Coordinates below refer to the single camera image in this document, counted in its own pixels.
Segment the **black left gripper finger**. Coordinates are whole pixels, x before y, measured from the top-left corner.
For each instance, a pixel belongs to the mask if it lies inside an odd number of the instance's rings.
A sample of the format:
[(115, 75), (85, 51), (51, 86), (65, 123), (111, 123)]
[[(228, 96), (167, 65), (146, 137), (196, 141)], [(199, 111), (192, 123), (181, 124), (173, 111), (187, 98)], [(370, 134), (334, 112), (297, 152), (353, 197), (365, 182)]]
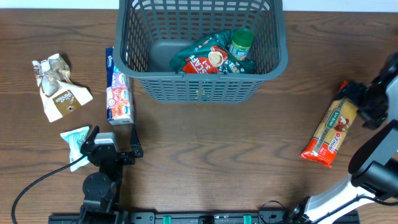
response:
[(95, 147), (95, 138), (97, 134), (100, 132), (100, 127), (95, 126), (91, 132), (91, 134), (86, 138), (84, 143), (81, 145), (80, 152), (92, 152)]
[(134, 157), (143, 157), (144, 151), (139, 141), (135, 124), (132, 124), (129, 146), (131, 148), (132, 153), (134, 154)]

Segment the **small teal white packet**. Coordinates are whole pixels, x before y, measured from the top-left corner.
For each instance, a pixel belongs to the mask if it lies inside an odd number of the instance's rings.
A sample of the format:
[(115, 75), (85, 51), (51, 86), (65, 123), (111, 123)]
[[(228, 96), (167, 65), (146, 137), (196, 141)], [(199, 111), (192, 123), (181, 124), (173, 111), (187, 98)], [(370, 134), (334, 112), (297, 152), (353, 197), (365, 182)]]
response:
[(89, 130), (90, 127), (85, 126), (82, 128), (74, 129), (60, 134), (61, 138), (64, 141), (66, 141), (69, 145), (70, 163), (77, 161), (79, 158), (83, 156), (83, 154), (80, 152), (80, 148), (82, 144), (85, 142)]

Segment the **beige Pantree snack bag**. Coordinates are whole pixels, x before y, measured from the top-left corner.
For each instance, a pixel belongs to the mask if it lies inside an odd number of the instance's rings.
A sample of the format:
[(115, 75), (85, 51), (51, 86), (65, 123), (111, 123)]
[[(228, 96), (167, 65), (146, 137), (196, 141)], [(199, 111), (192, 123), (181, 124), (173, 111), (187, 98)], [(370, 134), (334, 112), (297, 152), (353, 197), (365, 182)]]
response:
[(70, 67), (54, 54), (32, 62), (44, 113), (49, 122), (59, 120), (93, 99), (86, 87), (70, 80)]

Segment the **San Remo spaghetti packet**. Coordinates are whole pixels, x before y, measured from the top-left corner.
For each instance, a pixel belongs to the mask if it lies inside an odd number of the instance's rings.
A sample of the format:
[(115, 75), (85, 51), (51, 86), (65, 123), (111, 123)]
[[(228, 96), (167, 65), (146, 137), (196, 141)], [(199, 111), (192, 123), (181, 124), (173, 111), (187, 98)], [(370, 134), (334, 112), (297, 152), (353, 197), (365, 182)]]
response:
[(348, 130), (357, 117), (358, 107), (345, 95), (336, 95), (301, 158), (331, 167)]

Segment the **Kleenex tissue multipack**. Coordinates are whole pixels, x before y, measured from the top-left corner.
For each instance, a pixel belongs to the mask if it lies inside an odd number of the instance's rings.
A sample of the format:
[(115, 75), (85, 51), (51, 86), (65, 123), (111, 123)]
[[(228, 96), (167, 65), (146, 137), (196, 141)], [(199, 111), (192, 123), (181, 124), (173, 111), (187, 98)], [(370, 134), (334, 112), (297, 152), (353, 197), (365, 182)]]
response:
[(106, 56), (106, 115), (108, 122), (115, 125), (134, 122), (130, 81), (114, 64), (114, 47), (105, 48)]

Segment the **green Nescafe coffee bag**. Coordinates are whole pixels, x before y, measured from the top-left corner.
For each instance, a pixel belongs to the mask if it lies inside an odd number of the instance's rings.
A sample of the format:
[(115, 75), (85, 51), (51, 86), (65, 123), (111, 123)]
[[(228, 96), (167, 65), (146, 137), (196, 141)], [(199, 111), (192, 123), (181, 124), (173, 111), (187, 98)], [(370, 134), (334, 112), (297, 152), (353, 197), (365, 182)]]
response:
[(255, 62), (239, 61), (228, 50), (233, 34), (232, 30), (223, 30), (196, 41), (170, 60), (170, 68), (178, 73), (252, 73)]

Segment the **green lid jar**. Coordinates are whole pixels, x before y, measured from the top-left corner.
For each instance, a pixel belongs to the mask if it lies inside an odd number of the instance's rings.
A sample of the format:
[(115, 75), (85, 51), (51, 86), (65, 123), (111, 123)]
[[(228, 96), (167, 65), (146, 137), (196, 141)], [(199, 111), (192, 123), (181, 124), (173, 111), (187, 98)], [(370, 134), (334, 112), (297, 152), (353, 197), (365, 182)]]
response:
[(229, 52), (239, 61), (247, 58), (254, 42), (254, 34), (248, 29), (236, 29), (233, 33)]

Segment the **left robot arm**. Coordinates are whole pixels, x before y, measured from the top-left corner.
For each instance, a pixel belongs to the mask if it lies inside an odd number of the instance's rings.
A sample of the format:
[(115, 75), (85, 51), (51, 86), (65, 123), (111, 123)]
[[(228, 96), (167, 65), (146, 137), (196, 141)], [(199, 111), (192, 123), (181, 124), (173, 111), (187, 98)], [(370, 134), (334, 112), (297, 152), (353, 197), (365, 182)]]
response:
[(132, 125), (130, 150), (119, 152), (114, 133), (101, 133), (96, 126), (80, 148), (80, 152), (99, 168), (83, 183), (85, 195), (79, 223), (129, 223), (129, 212), (119, 207), (123, 167), (135, 164), (144, 155), (136, 126)]

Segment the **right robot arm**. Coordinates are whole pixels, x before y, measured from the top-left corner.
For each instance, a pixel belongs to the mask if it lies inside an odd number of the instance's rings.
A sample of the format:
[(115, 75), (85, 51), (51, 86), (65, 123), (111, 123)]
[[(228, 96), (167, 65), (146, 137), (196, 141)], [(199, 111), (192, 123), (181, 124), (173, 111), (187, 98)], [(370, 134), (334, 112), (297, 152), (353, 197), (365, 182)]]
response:
[(352, 156), (345, 178), (303, 199), (284, 223), (333, 223), (360, 206), (390, 206), (389, 198), (397, 198), (397, 53), (388, 56), (369, 86), (341, 84), (302, 158), (330, 166), (356, 116), (378, 132)]

